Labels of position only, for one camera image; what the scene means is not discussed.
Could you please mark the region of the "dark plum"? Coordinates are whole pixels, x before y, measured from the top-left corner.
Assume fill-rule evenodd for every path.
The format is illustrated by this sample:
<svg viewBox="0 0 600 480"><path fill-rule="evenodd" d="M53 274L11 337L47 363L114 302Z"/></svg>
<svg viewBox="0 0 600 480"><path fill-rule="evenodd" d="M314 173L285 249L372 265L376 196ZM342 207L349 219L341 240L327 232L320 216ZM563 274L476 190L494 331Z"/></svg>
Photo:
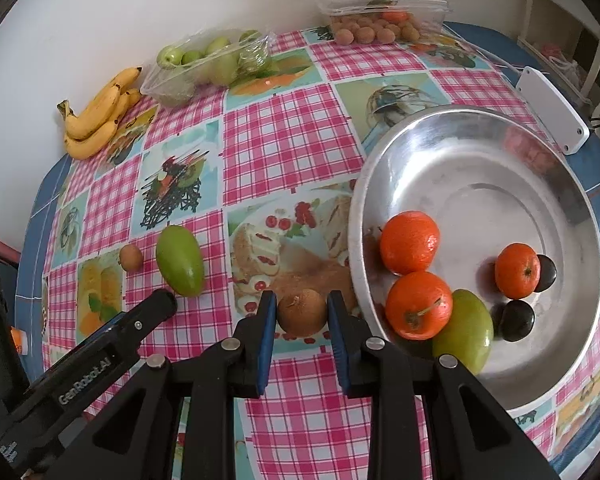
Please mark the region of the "dark plum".
<svg viewBox="0 0 600 480"><path fill-rule="evenodd" d="M557 268L554 261L547 255L538 255L540 263L540 276L538 284L536 284L535 292L544 292L553 286L557 280Z"/></svg>
<svg viewBox="0 0 600 480"><path fill-rule="evenodd" d="M498 334L509 342L526 338L533 330L535 313L524 300L510 300L501 308L498 320Z"/></svg>

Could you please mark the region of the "small orange tangerine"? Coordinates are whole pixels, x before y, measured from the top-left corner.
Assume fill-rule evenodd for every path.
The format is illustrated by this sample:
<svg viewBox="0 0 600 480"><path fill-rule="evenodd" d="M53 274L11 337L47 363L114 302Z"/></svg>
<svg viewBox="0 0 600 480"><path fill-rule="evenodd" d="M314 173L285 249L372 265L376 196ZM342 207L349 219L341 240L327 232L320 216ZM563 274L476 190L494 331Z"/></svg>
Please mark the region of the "small orange tangerine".
<svg viewBox="0 0 600 480"><path fill-rule="evenodd" d="M509 299L519 300L530 296L539 283L540 274L539 257L526 244L509 244L495 260L495 284Z"/></svg>

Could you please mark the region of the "white power adapter box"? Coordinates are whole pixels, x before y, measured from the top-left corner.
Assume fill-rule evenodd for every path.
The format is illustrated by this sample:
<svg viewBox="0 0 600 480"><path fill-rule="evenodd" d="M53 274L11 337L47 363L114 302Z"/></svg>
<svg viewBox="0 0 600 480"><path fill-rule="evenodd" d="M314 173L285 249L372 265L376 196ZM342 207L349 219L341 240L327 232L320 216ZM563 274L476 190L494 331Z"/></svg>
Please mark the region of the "white power adapter box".
<svg viewBox="0 0 600 480"><path fill-rule="evenodd" d="M524 66L516 89L538 116L564 155L573 155L590 136L590 129L547 76L531 66Z"/></svg>

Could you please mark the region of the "plastic bag of green fruits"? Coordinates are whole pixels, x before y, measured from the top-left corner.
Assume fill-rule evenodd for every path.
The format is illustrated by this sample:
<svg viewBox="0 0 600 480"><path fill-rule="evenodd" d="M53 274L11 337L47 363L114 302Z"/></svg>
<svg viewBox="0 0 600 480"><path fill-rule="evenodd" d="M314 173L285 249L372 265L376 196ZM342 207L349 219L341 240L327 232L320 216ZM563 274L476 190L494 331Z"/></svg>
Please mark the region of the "plastic bag of green fruits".
<svg viewBox="0 0 600 480"><path fill-rule="evenodd" d="M180 107L207 87L228 88L268 67L273 35L257 29L197 32L156 55L140 93L164 107Z"/></svg>

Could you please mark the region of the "large orange tangerine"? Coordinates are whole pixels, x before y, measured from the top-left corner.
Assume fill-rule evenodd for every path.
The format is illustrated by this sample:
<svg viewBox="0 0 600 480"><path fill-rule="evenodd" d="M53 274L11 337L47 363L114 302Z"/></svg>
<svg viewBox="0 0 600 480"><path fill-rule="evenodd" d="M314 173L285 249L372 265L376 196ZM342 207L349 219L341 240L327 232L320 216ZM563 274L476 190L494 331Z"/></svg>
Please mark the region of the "large orange tangerine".
<svg viewBox="0 0 600 480"><path fill-rule="evenodd" d="M382 263L392 273L426 271L438 250L440 230L428 214L417 210L396 214L381 229Z"/></svg>

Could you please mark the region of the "green mango in bowl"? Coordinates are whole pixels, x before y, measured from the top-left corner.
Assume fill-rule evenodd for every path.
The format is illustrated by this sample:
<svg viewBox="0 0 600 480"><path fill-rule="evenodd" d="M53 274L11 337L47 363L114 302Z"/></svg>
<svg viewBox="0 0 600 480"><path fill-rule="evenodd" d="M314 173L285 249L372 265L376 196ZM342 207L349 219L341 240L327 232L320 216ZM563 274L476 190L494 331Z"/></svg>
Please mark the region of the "green mango in bowl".
<svg viewBox="0 0 600 480"><path fill-rule="evenodd" d="M449 322L432 340L432 354L452 354L472 374L486 365L494 337L493 322L482 300L467 289L452 292L453 312Z"/></svg>

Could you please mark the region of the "pink checkered picture tablecloth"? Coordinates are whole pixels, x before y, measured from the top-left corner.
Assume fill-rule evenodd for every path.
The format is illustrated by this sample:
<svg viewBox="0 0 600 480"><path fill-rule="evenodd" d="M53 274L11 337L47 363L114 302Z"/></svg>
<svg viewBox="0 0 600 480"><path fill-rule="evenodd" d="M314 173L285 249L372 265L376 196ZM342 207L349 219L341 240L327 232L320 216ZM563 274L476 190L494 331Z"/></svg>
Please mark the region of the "pink checkered picture tablecloth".
<svg viewBox="0 0 600 480"><path fill-rule="evenodd" d="M139 300L163 285L155 263L155 228L138 216L149 155L158 148L188 148L186 134L219 127L219 155L210 184L202 182L195 212L177 209L169 219L191 228L207 272L199 299L184 300L174 322L158 327L140 347L175 361L198 356L238 321L237 289L226 260L228 232L238 212L258 212L266 201L297 193L350 191L388 112L366 122L367 97L375 104L464 104L496 110L533 130L558 151L555 140L514 89L519 76L485 60L468 42L496 51L505 61L531 65L528 54L495 30L450 23L444 34L406 44L337 46L326 27L287 32L270 43L279 76L262 76L253 90L201 90L186 106L158 107L145 96L122 119L137 119L138 133L122 132L125 151L106 151L74 162L64 156L50 170L34 201L16 288L16 326L27 333L22 358L31 380L78 342L78 271L82 260L104 265L129 240L142 251L143 270L121 282L125 300ZM600 140L592 136L568 158L591 191L600 227ZM370 402L346 400L337 385L329 333L303 340L276 333L273 371L264 400L236 401L237 479L365 479L370 444ZM600 321L584 360L557 393L516 422L557 467L577 479L600 466Z"/></svg>

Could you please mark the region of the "small brown kiwi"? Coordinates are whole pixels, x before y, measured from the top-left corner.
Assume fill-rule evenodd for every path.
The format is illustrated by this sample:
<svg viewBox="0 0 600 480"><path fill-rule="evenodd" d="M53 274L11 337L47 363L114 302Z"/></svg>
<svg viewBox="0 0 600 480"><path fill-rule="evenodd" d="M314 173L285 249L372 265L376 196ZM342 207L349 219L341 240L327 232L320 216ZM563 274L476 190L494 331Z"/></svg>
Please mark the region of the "small brown kiwi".
<svg viewBox="0 0 600 480"><path fill-rule="evenodd" d="M137 272L144 265L144 256L134 244L126 244L119 250L119 262L125 272Z"/></svg>

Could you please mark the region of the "pink bar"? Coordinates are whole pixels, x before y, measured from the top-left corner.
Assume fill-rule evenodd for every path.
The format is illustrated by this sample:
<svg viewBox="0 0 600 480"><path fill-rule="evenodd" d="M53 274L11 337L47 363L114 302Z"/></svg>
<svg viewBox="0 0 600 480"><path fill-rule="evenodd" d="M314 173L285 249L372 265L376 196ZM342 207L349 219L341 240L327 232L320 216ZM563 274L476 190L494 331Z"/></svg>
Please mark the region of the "pink bar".
<svg viewBox="0 0 600 480"><path fill-rule="evenodd" d="M0 259L18 264L20 261L20 252L0 241Z"/></svg>

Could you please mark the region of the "yellow banana bunch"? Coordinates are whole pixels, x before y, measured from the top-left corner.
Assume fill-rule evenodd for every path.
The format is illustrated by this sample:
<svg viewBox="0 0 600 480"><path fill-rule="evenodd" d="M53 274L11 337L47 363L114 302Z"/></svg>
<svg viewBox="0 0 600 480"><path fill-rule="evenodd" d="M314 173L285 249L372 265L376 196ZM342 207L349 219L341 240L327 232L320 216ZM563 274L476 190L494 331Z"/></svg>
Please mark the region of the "yellow banana bunch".
<svg viewBox="0 0 600 480"><path fill-rule="evenodd" d="M68 100L57 104L64 122L64 145L76 160L89 159L109 144L123 117L142 97L133 84L142 73L140 66L125 68L113 76L80 114Z"/></svg>

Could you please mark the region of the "silver metal bowl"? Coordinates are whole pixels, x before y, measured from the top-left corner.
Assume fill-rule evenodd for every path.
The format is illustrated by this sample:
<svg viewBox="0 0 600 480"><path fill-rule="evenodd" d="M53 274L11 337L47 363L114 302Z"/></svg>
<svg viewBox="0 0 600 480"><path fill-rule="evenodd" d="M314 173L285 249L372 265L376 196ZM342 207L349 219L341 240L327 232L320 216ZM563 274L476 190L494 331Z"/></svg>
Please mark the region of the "silver metal bowl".
<svg viewBox="0 0 600 480"><path fill-rule="evenodd" d="M350 270L373 334L396 339L384 315L394 275L379 257L386 222L404 210L434 219L430 269L488 307L504 302L493 263L524 243L555 263L556 282L530 297L531 334L495 341L480 378L512 414L556 396L583 361L600 319L600 231L584 189L561 154L493 110L443 105L393 126L367 157L349 218Z"/></svg>

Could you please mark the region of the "green mango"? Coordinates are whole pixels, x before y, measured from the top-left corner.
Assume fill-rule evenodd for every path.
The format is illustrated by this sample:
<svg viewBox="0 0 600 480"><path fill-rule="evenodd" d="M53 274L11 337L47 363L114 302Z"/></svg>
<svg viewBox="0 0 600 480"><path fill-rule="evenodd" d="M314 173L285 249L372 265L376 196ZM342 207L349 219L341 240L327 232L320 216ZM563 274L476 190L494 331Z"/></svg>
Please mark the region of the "green mango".
<svg viewBox="0 0 600 480"><path fill-rule="evenodd" d="M194 234L184 226L167 226L158 236L156 263L174 292L197 297L204 288L204 263Z"/></svg>
<svg viewBox="0 0 600 480"><path fill-rule="evenodd" d="M467 289L452 292L453 312L449 322L432 340L432 354L452 354L472 374L486 365L494 337L493 322L482 300Z"/></svg>

